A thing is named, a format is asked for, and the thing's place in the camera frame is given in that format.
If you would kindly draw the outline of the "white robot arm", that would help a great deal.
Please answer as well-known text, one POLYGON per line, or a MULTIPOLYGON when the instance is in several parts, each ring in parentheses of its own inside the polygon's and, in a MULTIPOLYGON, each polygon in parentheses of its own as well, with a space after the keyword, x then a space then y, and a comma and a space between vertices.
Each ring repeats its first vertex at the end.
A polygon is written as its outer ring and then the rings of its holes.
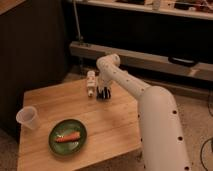
POLYGON ((118 83, 137 100, 140 138, 146 171, 192 171, 174 96, 119 68, 120 57, 100 57, 97 98, 111 98, 111 84, 118 83))

